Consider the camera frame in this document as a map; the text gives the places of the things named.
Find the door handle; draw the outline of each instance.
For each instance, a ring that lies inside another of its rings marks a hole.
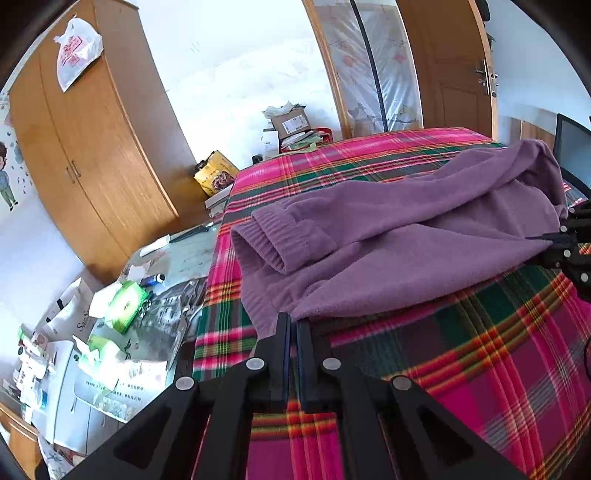
[[[78,170],[78,167],[76,167],[76,162],[74,162],[74,160],[72,160],[72,169],[74,170],[74,174],[76,174],[78,178],[82,176],[80,170]]]
[[[70,167],[66,167],[66,172],[67,172],[68,176],[70,177],[70,181],[72,182],[72,184],[75,184],[76,179],[74,177],[72,177],[72,174],[70,174]]]
[[[478,80],[478,83],[480,83],[484,88],[486,88],[486,94],[490,95],[493,98],[496,98],[496,88],[498,87],[496,79],[499,76],[492,71],[492,68],[489,68],[489,66],[486,63],[486,60],[482,60],[482,68],[474,69],[474,71],[478,75],[483,76],[483,78]]]

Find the wooden door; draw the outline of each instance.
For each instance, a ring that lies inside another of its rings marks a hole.
[[[162,190],[126,117],[105,55],[63,93],[57,83],[59,45],[74,15],[96,26],[91,0],[81,0],[38,48],[47,104],[57,135],[86,195],[128,255],[161,235],[178,215]]]
[[[413,51],[424,126],[466,127],[496,138],[496,77],[474,0],[397,4]]]
[[[75,180],[47,109],[37,53],[14,83],[10,103],[22,154],[47,213],[90,272],[111,283],[128,256]]]

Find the mattress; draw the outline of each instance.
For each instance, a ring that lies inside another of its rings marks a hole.
[[[287,196],[345,180],[397,181],[483,147],[503,145],[463,128],[399,131],[242,171],[215,246],[194,378],[222,375],[248,358],[256,343],[240,301],[233,225]],[[574,188],[564,188],[569,206],[583,200]],[[589,252],[588,245],[583,249]],[[365,374],[413,378],[532,479],[558,478],[589,429],[591,382],[583,347],[591,335],[591,306],[559,270],[523,265],[409,309],[322,320],[313,327],[328,338],[336,357],[350,359]],[[247,478],[342,479],[334,415],[304,414],[292,395],[286,413],[255,416]]]

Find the cartoon character sticker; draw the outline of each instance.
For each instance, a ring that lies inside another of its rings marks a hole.
[[[10,188],[10,179],[8,178],[8,172],[6,172],[6,156],[7,156],[7,149],[6,145],[3,142],[0,142],[0,196],[4,199],[4,201],[8,204],[10,211],[15,205],[18,205],[18,202],[14,198],[14,194],[12,193],[12,189]]]

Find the wooden wardrobe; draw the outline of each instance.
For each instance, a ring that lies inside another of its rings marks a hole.
[[[104,52],[63,93],[59,45],[77,16]],[[168,101],[137,8],[80,0],[26,62],[10,91],[11,113],[41,201],[87,268],[103,282],[140,247],[204,221],[207,198]]]

